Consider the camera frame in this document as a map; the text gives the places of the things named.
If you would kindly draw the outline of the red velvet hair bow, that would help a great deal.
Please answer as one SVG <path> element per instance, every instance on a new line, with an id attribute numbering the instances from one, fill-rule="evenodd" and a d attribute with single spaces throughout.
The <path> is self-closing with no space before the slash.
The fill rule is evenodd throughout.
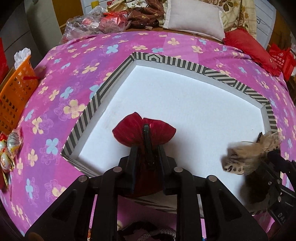
<path id="1" fill-rule="evenodd" d="M 176 133 L 176 128 L 162 120 L 142 118 L 137 112 L 127 115 L 112 130 L 114 138 L 124 146 L 134 145 L 144 147 L 144 125 L 149 126 L 152 147 L 164 145 Z"/>

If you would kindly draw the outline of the leopard print hair bow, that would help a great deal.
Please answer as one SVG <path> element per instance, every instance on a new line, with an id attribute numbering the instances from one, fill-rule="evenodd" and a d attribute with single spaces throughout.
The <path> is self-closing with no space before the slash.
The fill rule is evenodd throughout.
<path id="1" fill-rule="evenodd" d="M 271 151 L 280 149 L 278 132 L 260 133 L 255 142 L 242 141 L 228 146 L 221 165 L 225 172 L 248 175 L 255 171 Z"/>

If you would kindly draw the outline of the striped black white tray box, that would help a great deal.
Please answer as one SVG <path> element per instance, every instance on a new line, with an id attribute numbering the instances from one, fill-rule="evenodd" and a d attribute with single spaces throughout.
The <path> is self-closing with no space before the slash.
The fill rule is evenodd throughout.
<path id="1" fill-rule="evenodd" d="M 189 61 L 132 53 L 99 86 L 67 137 L 61 155 L 89 177 L 103 174 L 130 152 L 112 130 L 127 115 L 162 120 L 176 128 L 165 152 L 193 175 L 217 176 L 252 214 L 242 175 L 228 174 L 221 160 L 231 144 L 276 132 L 271 104 L 242 82 Z"/>

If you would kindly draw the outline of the pink floral bed sheet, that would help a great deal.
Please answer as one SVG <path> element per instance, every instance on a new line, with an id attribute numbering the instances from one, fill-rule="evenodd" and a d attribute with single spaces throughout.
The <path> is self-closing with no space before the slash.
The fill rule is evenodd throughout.
<path id="1" fill-rule="evenodd" d="M 23 148 L 1 201 L 24 234 L 79 176 L 60 151 L 81 111 L 133 52 L 156 53 L 203 65 L 233 77 L 265 96 L 273 107 L 281 154 L 295 159 L 295 105 L 282 77 L 272 77 L 240 50 L 205 38 L 169 32 L 89 36 L 52 48 L 35 71 L 41 82 L 19 126 Z"/>

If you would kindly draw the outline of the wrapped egg ornament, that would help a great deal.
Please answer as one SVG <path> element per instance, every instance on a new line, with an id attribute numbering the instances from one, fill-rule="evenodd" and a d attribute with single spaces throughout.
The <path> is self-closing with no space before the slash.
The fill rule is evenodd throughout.
<path id="1" fill-rule="evenodd" d="M 7 138 L 7 148 L 8 152 L 10 153 L 11 157 L 14 158 L 23 143 L 22 139 L 22 131 L 20 128 L 12 130 L 12 132 L 8 135 Z"/>

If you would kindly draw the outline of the lucky cat figurine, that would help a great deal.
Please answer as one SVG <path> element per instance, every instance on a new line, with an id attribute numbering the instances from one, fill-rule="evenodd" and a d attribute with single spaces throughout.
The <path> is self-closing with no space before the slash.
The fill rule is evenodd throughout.
<path id="1" fill-rule="evenodd" d="M 15 164 L 7 147 L 7 136 L 1 133 L 1 168 L 4 173 L 13 171 Z"/>

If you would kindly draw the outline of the red paper bag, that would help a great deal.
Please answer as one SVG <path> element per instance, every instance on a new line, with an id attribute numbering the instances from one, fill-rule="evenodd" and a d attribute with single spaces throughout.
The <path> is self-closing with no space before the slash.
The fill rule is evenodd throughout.
<path id="1" fill-rule="evenodd" d="M 291 47 L 282 50 L 278 45 L 272 43 L 269 54 L 283 73 L 285 82 L 288 82 L 295 69 L 295 55 L 291 51 Z"/>

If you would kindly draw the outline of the orange plastic basket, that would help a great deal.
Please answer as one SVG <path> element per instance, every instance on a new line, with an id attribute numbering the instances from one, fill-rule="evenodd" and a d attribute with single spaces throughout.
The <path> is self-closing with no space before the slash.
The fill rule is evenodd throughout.
<path id="1" fill-rule="evenodd" d="M 28 100 L 39 85 L 30 56 L 1 87 L 1 132 L 8 135 L 18 125 Z"/>

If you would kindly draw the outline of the clear plastic bag of items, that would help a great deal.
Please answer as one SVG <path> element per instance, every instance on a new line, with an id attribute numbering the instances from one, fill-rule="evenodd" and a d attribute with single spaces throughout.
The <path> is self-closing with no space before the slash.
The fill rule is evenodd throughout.
<path id="1" fill-rule="evenodd" d="M 88 14 L 67 20 L 60 44 L 74 39 L 82 39 L 99 34 L 120 33 L 130 26 L 125 11 L 108 13 L 105 8 L 96 6 Z"/>

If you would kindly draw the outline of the red cushion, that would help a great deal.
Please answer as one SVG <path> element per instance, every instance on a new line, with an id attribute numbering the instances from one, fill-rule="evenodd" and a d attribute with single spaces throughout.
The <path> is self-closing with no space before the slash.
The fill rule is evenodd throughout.
<path id="1" fill-rule="evenodd" d="M 244 28 L 237 28 L 225 32 L 223 39 L 225 45 L 240 49 L 243 53 L 249 55 L 253 62 L 275 77 L 280 76 L 280 69 L 270 54 L 252 37 Z"/>

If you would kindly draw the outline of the brown patterned cloth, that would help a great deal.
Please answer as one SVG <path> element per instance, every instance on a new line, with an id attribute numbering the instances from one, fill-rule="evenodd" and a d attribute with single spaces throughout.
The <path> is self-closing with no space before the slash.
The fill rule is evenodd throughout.
<path id="1" fill-rule="evenodd" d="M 158 0 L 110 1 L 107 4 L 107 11 L 109 13 L 126 12 L 132 29 L 154 28 L 164 24 L 165 2 Z"/>

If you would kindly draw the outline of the white tissue in basket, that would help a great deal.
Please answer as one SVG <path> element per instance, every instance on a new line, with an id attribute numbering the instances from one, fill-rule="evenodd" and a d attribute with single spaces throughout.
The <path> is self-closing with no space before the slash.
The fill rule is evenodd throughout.
<path id="1" fill-rule="evenodd" d="M 14 54 L 14 68 L 18 69 L 20 65 L 31 56 L 31 50 L 29 48 L 24 48 Z"/>

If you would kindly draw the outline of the white small pillow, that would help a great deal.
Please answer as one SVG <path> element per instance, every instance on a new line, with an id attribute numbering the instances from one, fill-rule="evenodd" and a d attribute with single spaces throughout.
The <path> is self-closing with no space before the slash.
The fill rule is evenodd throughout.
<path id="1" fill-rule="evenodd" d="M 222 8 L 202 1 L 168 1 L 163 28 L 222 41 Z"/>

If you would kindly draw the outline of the floral beige quilt pillow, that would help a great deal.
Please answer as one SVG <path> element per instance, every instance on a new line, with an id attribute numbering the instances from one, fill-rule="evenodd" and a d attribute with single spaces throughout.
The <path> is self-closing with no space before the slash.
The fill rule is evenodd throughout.
<path id="1" fill-rule="evenodd" d="M 205 0 L 204 3 L 219 6 L 222 11 L 224 31 L 237 28 L 245 29 L 254 39 L 257 33 L 256 10 L 254 1 L 250 0 Z"/>

